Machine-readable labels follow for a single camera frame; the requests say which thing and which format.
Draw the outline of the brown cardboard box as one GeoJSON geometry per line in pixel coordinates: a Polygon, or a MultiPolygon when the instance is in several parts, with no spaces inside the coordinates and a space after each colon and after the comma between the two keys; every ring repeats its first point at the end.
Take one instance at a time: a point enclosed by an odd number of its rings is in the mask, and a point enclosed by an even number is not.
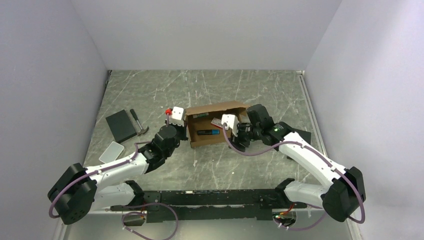
{"type": "Polygon", "coordinates": [[[224,142],[225,139],[222,128],[211,125],[213,118],[221,119],[223,114],[233,114],[238,117],[238,120],[241,120],[242,116],[247,115],[246,110],[248,107],[248,104],[239,101],[227,101],[187,108],[185,113],[185,122],[187,125],[190,147],[194,149],[196,147],[224,142]],[[209,113],[209,115],[193,118],[193,115],[200,113],[209,113]],[[199,130],[219,130],[220,134],[197,135],[197,131],[199,130]]]}

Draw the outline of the green white glue stick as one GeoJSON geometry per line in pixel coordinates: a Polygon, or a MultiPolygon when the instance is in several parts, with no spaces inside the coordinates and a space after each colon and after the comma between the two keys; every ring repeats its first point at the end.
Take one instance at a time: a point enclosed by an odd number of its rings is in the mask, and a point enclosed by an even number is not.
{"type": "Polygon", "coordinates": [[[196,119],[196,118],[203,118],[203,117],[206,117],[208,115],[209,115],[208,112],[203,112],[203,113],[193,114],[192,116],[193,116],[194,119],[196,119]]]}

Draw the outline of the small red white box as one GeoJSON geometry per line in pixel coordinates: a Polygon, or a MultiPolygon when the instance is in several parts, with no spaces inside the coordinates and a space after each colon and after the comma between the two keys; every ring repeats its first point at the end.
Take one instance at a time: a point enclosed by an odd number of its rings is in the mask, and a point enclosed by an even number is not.
{"type": "Polygon", "coordinates": [[[214,117],[210,124],[217,128],[222,128],[222,120],[219,118],[214,117]]]}

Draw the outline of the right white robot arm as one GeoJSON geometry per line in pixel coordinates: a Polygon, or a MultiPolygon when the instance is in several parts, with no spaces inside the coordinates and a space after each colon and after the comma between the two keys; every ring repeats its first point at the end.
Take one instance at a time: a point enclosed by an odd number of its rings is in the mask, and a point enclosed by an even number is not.
{"type": "Polygon", "coordinates": [[[344,222],[349,219],[363,224],[366,219],[364,202],[366,191],[362,172],[356,168],[346,168],[324,156],[312,147],[299,131],[280,121],[275,123],[262,104],[248,107],[248,122],[240,122],[238,116],[224,114],[221,124],[230,148],[235,152],[254,157],[246,152],[253,141],[261,141],[267,146],[259,155],[274,150],[294,160],[315,177],[319,184],[303,183],[287,178],[275,188],[276,203],[287,208],[294,203],[303,203],[323,209],[333,220],[344,222]]]}

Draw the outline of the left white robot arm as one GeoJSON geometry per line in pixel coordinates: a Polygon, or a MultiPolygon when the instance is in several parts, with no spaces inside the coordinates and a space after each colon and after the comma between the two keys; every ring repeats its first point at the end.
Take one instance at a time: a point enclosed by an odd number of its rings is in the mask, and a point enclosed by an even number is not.
{"type": "Polygon", "coordinates": [[[168,124],[151,141],[135,143],[135,151],[129,156],[96,166],[70,165],[47,194],[49,217],[71,225],[92,210],[119,205],[139,209],[144,193],[129,178],[158,169],[186,140],[185,126],[168,124]]]}

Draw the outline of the black blue marker pen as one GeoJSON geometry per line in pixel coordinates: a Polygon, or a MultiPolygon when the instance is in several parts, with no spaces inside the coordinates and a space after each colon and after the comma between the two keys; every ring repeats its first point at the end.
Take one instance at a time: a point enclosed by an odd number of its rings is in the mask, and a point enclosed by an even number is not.
{"type": "Polygon", "coordinates": [[[218,129],[205,129],[205,130],[198,130],[197,135],[198,136],[212,136],[212,135],[219,135],[220,131],[218,129]]]}

